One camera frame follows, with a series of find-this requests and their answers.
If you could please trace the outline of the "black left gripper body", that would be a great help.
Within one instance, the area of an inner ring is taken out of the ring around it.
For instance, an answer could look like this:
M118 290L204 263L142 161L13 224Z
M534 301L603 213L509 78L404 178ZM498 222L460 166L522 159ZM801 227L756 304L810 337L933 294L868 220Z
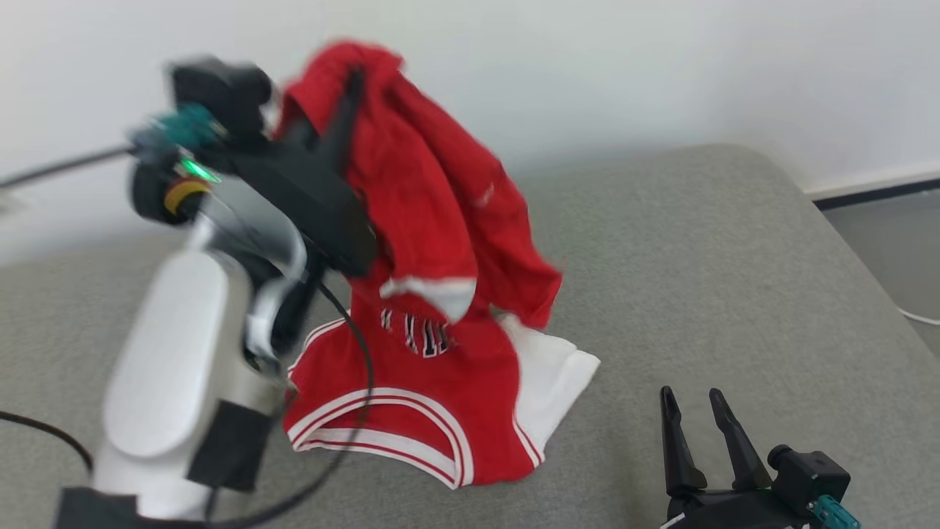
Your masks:
M265 198L350 277L372 270L378 241L356 191L327 154L297 142L221 148L226 170Z

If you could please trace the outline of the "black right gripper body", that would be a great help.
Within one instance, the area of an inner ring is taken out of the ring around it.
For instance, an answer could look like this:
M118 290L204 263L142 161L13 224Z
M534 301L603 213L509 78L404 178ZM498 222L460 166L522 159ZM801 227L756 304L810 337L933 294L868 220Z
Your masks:
M810 523L809 492L675 489L669 498L660 529L799 529Z

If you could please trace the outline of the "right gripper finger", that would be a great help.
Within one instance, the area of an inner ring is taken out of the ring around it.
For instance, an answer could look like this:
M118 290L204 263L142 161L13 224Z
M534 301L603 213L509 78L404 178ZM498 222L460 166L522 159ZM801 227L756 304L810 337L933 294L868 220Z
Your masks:
M718 388L709 390L709 404L714 413L715 424L724 436L726 449L733 469L732 489L769 489L772 479L741 422L734 415L731 405Z
M695 465L681 424L682 412L669 386L660 389L660 414L667 495L679 498L701 492L708 486L707 478Z

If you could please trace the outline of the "red shorts with white stripes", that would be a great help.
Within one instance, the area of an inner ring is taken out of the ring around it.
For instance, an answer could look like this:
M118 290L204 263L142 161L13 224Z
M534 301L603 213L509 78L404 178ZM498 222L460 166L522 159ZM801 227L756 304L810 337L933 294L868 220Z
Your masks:
M496 307L545 328L562 276L537 251L527 202L501 162L403 68L386 48L336 41L284 91L283 123L305 116L323 132L350 75L363 74L345 175L380 255L356 292L443 323Z

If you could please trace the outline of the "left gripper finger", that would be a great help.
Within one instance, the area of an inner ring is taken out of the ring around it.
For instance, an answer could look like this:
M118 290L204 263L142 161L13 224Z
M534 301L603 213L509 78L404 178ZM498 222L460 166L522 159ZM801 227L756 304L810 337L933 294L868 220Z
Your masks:
M319 143L319 133L308 117L294 116L284 125L284 142L312 153Z
M322 159L327 168L340 177L344 176L348 165L364 84L365 73L362 69L348 70L343 93L326 130L322 133Z

